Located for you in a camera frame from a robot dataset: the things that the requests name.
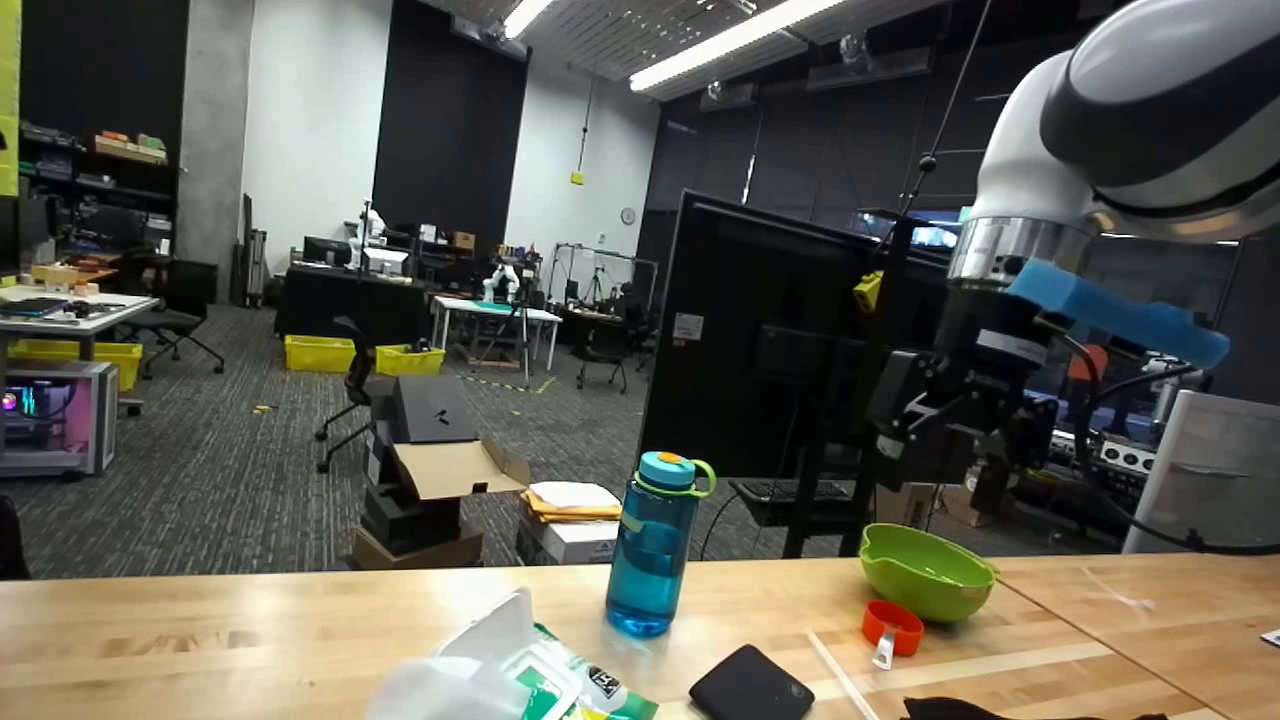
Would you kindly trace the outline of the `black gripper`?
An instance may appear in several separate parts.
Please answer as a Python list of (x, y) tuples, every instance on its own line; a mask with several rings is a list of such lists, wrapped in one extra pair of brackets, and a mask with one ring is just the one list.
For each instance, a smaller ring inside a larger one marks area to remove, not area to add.
[(863, 478), (962, 482), (974, 506), (997, 512), (1013, 477), (1047, 458), (1051, 399), (1029, 399), (1047, 365), (1051, 329), (1042, 308), (988, 286), (951, 286), (934, 348), (896, 348), (873, 384)]

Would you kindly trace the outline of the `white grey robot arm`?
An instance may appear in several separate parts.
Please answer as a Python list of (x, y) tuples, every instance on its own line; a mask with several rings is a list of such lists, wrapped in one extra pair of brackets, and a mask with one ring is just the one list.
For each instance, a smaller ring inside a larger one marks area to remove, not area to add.
[(936, 345), (884, 368), (860, 478), (901, 486), (957, 453), (997, 477), (1036, 469), (1055, 407), (1029, 376), (1068, 325), (1193, 368), (1223, 365), (1223, 333), (1108, 291), (1075, 262), (1108, 232), (1245, 239), (1276, 213), (1280, 0), (1130, 0), (999, 106)]

